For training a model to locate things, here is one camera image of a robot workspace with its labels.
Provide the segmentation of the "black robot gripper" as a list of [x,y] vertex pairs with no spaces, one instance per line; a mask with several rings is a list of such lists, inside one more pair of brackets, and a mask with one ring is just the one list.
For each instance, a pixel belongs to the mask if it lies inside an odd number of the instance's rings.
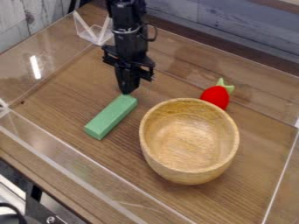
[[155,42],[156,37],[148,37],[145,27],[116,29],[112,33],[115,44],[103,45],[103,61],[115,67],[117,86],[121,94],[127,95],[139,88],[141,79],[151,81],[153,78],[155,62],[147,52],[148,43]]

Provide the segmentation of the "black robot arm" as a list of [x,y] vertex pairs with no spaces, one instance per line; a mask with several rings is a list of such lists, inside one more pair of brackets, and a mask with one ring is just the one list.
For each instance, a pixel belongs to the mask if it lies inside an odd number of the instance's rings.
[[155,62],[147,56],[149,24],[144,21],[145,0],[105,0],[108,17],[112,19],[115,44],[104,44],[103,61],[115,68],[117,86],[124,95],[137,88],[140,80],[151,81]]

